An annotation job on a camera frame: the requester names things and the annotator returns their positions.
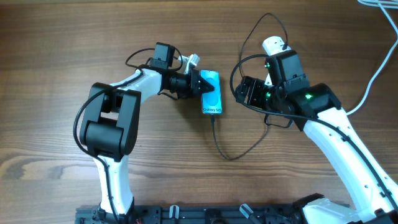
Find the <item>turquoise screen smartphone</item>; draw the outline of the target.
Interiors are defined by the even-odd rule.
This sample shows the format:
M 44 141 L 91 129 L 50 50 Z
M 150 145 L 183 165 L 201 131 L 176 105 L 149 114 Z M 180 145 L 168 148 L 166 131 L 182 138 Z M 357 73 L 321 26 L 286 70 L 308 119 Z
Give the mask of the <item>turquoise screen smartphone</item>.
M 221 114 L 223 109 L 219 73 L 212 70 L 201 70 L 200 76 L 214 87 L 213 91 L 202 94 L 202 112 L 204 114 Z

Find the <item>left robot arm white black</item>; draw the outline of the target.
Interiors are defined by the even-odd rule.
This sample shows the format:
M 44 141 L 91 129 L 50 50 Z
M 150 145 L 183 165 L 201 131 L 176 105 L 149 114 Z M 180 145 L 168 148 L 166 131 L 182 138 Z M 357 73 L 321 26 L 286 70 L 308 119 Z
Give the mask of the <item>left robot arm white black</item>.
M 173 45 L 161 42 L 152 51 L 153 57 L 135 66 L 130 77 L 109 85 L 93 84 L 73 124 L 77 146 L 98 168 L 102 193 L 99 213 L 107 222 L 127 223 L 133 216 L 127 162 L 136 144 L 141 104 L 155 95 L 173 100 L 199 96 L 203 113 L 223 111 L 220 75 L 196 70 L 198 55 L 186 57 Z

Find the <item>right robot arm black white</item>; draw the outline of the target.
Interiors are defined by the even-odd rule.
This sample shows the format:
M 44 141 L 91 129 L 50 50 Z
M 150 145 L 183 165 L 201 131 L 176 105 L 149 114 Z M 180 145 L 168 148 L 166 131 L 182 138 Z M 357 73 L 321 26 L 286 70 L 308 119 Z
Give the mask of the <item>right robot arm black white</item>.
M 324 153 L 354 203 L 350 209 L 313 194 L 297 201 L 305 223 L 397 223 L 397 184 L 352 127 L 341 102 L 324 83 L 311 86 L 294 50 L 265 55 L 271 84 L 245 76 L 231 85 L 236 101 L 292 120 Z

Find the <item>white power strip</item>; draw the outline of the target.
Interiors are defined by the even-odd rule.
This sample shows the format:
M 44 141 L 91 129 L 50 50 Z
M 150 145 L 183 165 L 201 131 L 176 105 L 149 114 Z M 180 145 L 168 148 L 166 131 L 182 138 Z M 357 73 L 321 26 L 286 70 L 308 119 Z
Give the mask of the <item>white power strip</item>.
M 262 48 L 268 56 L 279 54 L 291 49 L 279 36 L 271 36 L 264 40 Z

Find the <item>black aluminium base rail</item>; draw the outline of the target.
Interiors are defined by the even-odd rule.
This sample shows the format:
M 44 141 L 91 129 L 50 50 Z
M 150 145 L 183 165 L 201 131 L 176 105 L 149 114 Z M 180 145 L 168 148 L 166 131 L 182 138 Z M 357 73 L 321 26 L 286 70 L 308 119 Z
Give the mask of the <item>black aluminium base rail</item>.
M 249 206 L 170 207 L 136 205 L 132 212 L 119 218 L 121 223 L 306 223 L 303 213 L 292 204 Z

